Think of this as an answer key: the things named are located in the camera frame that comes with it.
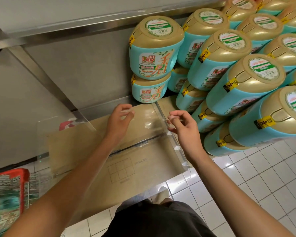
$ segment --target hand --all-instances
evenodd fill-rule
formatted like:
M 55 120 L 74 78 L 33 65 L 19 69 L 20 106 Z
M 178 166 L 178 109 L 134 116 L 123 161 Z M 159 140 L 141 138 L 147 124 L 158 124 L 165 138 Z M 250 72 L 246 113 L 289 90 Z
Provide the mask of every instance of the hand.
M 114 147 L 116 147 L 126 134 L 130 121 L 134 118 L 135 112 L 129 110 L 131 104 L 119 104 L 113 110 L 109 117 L 106 127 L 105 139 L 109 139 Z
M 178 135 L 185 156 L 193 165 L 201 154 L 206 154 L 197 123 L 187 111 L 170 111 L 169 114 L 167 123 L 173 124 L 175 128 L 168 127 L 168 130 Z

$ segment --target shopping cart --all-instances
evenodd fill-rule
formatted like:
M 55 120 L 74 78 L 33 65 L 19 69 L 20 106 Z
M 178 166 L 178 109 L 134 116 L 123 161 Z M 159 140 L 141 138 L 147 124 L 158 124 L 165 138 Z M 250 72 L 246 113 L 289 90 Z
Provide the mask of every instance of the shopping cart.
M 0 173 L 0 236 L 37 199 L 36 174 L 23 168 Z

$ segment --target white tile floor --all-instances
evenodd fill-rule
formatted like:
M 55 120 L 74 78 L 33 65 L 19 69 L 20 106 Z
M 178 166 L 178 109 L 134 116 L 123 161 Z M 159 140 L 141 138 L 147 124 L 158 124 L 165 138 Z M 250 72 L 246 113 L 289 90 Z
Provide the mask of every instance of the white tile floor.
M 215 157 L 214 162 L 254 201 L 296 236 L 296 138 Z M 35 171 L 35 164 L 27 168 Z M 171 198 L 189 204 L 217 237 L 234 237 L 228 223 L 209 195 L 194 168 L 159 187 L 170 190 Z M 65 230 L 65 237 L 100 237 L 111 223 L 118 206 L 111 207 Z

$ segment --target laundry detergent container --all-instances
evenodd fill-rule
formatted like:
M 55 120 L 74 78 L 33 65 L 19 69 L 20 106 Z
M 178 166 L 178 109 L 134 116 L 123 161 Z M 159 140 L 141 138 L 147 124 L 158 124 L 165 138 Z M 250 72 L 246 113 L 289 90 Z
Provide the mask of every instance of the laundry detergent container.
M 143 19 L 129 38 L 130 68 L 148 80 L 171 72 L 184 40 L 184 31 L 173 19 L 151 16 Z
M 267 13 L 277 16 L 295 0 L 256 0 L 258 3 L 258 13 Z
M 182 67 L 180 64 L 176 63 L 171 72 L 171 77 L 168 83 L 168 89 L 170 91 L 179 93 L 183 84 L 187 80 L 187 68 Z
M 175 104 L 180 110 L 193 112 L 205 100 L 208 91 L 200 91 L 193 87 L 187 80 L 178 94 Z
M 141 103 L 153 103 L 160 100 L 166 93 L 171 72 L 158 80 L 146 80 L 133 74 L 132 94 Z
M 296 33 L 296 5 L 285 8 L 277 17 L 284 24 L 282 34 Z
M 219 116 L 212 112 L 206 100 L 193 112 L 192 117 L 197 123 L 198 131 L 202 133 L 213 130 L 227 119 L 226 116 Z
M 250 38 L 252 43 L 251 53 L 257 53 L 265 44 L 281 34 L 283 24 L 275 16 L 257 13 L 245 19 L 237 27 L 237 30 Z
M 288 73 L 296 69 L 296 34 L 282 34 L 268 44 L 259 53 L 276 59 Z
M 209 132 L 204 139 L 205 150 L 213 156 L 225 156 L 249 149 L 238 144 L 229 134 L 229 121 Z
M 217 115 L 231 116 L 278 88 L 284 68 L 262 54 L 248 55 L 234 64 L 209 92 L 207 106 Z
M 199 49 L 187 79 L 197 89 L 209 91 L 232 64 L 251 50 L 251 41 L 245 34 L 232 29 L 219 30 Z
M 227 0 L 222 10 L 230 22 L 230 28 L 236 27 L 247 17 L 256 13 L 257 3 L 254 0 Z
M 280 88 L 235 116 L 232 138 L 247 147 L 296 137 L 296 86 Z
M 183 25 L 184 42 L 179 49 L 177 62 L 190 68 L 202 44 L 220 29 L 228 29 L 229 20 L 221 11 L 212 8 L 196 10 Z

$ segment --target forearm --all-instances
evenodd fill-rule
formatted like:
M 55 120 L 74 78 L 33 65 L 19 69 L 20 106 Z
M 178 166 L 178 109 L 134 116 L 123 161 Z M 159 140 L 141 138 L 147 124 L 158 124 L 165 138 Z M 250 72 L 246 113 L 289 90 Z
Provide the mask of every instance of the forearm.
M 193 159 L 201 180 L 237 237 L 294 237 L 246 195 L 205 151 Z
M 88 159 L 25 211 L 4 237 L 59 237 L 112 150 L 110 140 L 104 139 Z

